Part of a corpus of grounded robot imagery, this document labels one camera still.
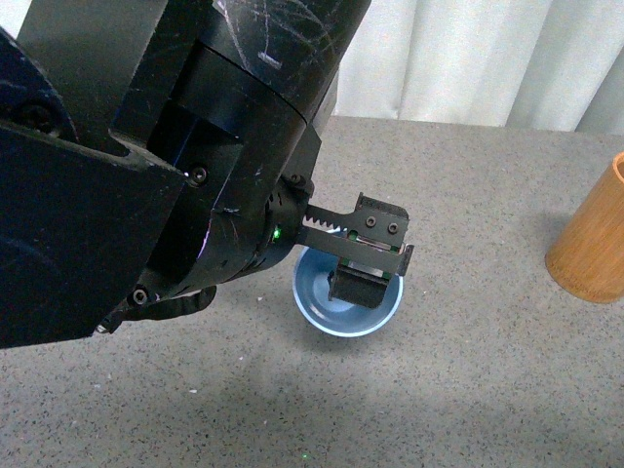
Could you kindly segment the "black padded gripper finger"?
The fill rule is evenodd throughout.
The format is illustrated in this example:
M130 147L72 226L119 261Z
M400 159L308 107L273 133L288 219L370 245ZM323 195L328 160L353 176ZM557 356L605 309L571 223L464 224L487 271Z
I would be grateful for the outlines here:
M378 307L389 286L389 280L357 268L338 263L328 276L329 300L339 299L368 309Z

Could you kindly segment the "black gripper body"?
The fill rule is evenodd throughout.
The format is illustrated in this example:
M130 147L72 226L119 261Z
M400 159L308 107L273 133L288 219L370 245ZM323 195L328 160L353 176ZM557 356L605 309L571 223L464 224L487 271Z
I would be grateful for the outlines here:
M402 207L361 194L352 212L332 212L310 204L311 181L293 174L264 194L241 189L253 202L246 213L216 204L208 174L187 179L145 268L149 305L209 304L216 286L273 267L296 245L389 283L407 273L413 247Z

